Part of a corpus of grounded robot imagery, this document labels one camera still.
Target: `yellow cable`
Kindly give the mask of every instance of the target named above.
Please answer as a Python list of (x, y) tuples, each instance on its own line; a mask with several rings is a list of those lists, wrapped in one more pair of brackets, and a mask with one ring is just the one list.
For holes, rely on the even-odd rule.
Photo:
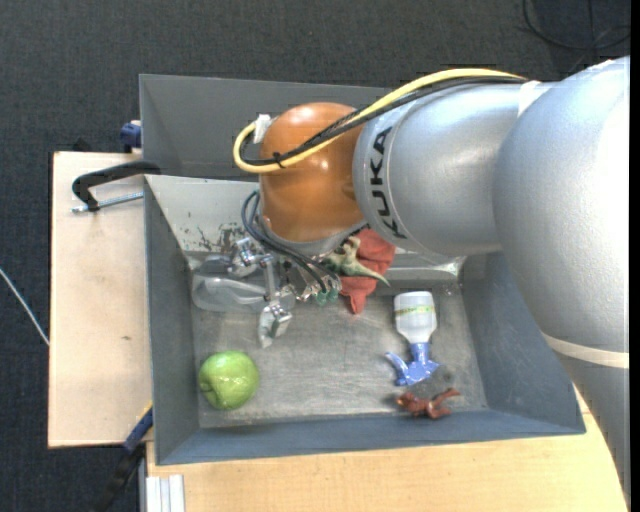
[[(359, 112), (358, 115), (354, 116), (354, 118), (351, 119), (351, 121), (356, 121), (357, 119), (360, 119), (361, 117), (366, 116), (379, 108), (385, 107), (390, 103), (392, 103), (393, 101), (397, 100), (398, 98), (401, 98), (405, 94), (409, 94), (417, 89), (420, 89), (421, 87), (426, 87), (428, 85), (442, 82), (444, 80), (451, 80), (453, 78), (469, 78), (469, 77), (484, 77), (484, 76), (522, 78), (518, 75), (513, 75), (511, 73), (504, 73), (502, 71), (493, 71), (491, 69), (462, 68), (462, 69), (449, 69), (446, 71), (439, 71), (437, 73), (433, 73), (431, 75), (418, 78), (413, 82), (409, 82), (408, 84), (403, 85), (402, 87), (394, 91), (391, 91), (389, 94), (383, 96), (378, 101), (369, 105), (362, 112)], [(280, 164), (274, 163), (274, 164), (268, 164), (268, 165), (253, 165), (245, 162), (242, 159), (242, 156), (240, 154), (240, 148), (242, 147), (242, 143), (244, 142), (244, 140), (253, 133), (255, 128), (256, 128), (256, 124), (251, 123), (248, 126), (244, 127), (240, 132), (240, 134), (236, 137), (236, 140), (233, 144), (233, 161), (240, 169), (247, 172), (251, 172), (251, 173), (257, 173), (257, 174), (279, 171), (279, 170), (282, 170), (283, 167), (286, 168), (287, 166), (295, 165), (298, 162), (307, 158), (308, 156), (312, 155), (316, 151), (320, 151), (322, 148), (324, 148), (328, 144), (331, 144), (337, 137), (340, 136), (338, 135), (337, 137), (333, 137), (325, 142), (322, 142), (321, 144), (318, 144), (317, 146), (314, 146), (313, 148), (310, 148), (307, 151), (300, 153), (299, 155), (295, 155), (290, 158), (287, 158), (286, 160), (282, 160)]]

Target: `wooden table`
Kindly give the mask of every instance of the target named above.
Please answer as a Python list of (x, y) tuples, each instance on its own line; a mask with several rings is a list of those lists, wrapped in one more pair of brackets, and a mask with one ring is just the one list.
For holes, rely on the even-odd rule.
[[(120, 443), (151, 398), (142, 203), (70, 212), (76, 176), (132, 158), (54, 156), (50, 448)], [(624, 511), (606, 443), (581, 408), (584, 435), (251, 461), (156, 466), (150, 439), (147, 471), (183, 474), (188, 512)]]

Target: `apple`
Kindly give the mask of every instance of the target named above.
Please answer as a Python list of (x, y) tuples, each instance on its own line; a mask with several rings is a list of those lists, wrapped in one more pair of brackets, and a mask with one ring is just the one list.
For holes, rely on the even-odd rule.
[(209, 356), (198, 372), (198, 385), (216, 409), (237, 409), (258, 389), (260, 373), (244, 352), (226, 350)]

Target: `gray bin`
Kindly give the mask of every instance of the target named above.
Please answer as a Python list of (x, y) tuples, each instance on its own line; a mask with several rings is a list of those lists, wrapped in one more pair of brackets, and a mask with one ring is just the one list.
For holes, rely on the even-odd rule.
[[(238, 198), (255, 186), (221, 180), (241, 176), (229, 150), (237, 131), (255, 114), (277, 113), (287, 104), (331, 100), (361, 106), (381, 93), (342, 86), (141, 78), (145, 159), (176, 176), (200, 177), (154, 176), (145, 184), (159, 464), (584, 432), (572, 383), (499, 253), (469, 258), (455, 273), (420, 268), (419, 256), (399, 255), (388, 273), (391, 288), (379, 285), (363, 314), (352, 315), (341, 301), (324, 308), (300, 304), (287, 333), (266, 349), (257, 341), (257, 315), (214, 313), (193, 305), (194, 262), (227, 251), (230, 233), (242, 235), (234, 220)], [(191, 136), (185, 130), (193, 130)], [(462, 394), (448, 402), (454, 413), (437, 421), (398, 409), (394, 398), (404, 388), (394, 385), (394, 370), (383, 357), (392, 351), (408, 359), (408, 345), (393, 325), (392, 297), (410, 289), (434, 294), (439, 327), (432, 357), (446, 368), (442, 378), (413, 391), (429, 395), (452, 385)], [(198, 391), (197, 370), (209, 354), (230, 348), (254, 358), (262, 383), (241, 409), (217, 411)]]

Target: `red cloth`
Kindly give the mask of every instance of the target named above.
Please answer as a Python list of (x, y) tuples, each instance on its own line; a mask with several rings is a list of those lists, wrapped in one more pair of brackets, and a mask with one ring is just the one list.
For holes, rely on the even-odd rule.
[[(393, 262), (395, 245), (387, 242), (372, 229), (363, 229), (355, 236), (360, 239), (360, 247), (356, 254), (358, 261), (368, 269), (384, 275)], [(378, 280), (367, 276), (341, 276), (340, 281), (342, 282), (340, 294), (349, 297), (351, 312), (356, 315), (362, 313), (367, 296), (376, 289)]]

